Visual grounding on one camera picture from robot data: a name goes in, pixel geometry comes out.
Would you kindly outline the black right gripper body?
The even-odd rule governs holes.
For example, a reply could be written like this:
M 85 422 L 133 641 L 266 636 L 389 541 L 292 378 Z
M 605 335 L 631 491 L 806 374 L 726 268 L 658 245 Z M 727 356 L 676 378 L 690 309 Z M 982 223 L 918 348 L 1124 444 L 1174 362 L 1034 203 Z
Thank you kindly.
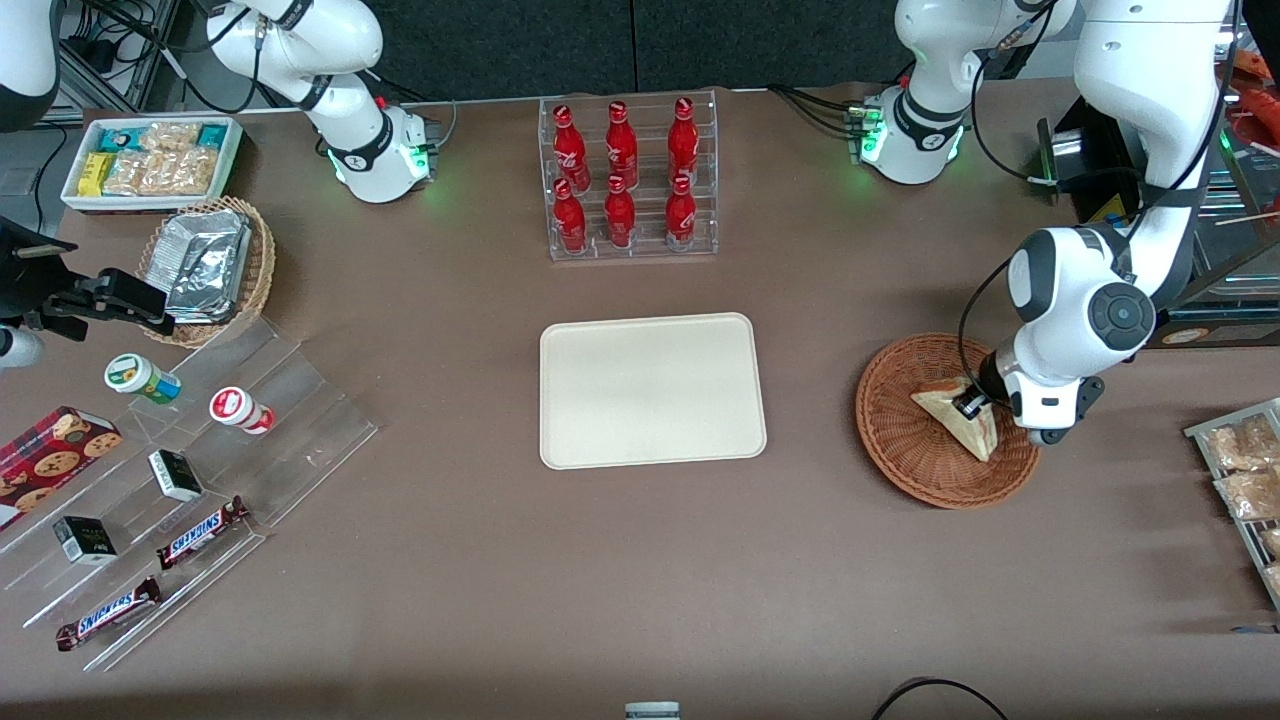
M 76 251 L 68 243 L 1 218 L 1 323 L 24 324 L 28 313 L 38 311 L 51 297 L 76 288 L 77 278 L 61 255 Z

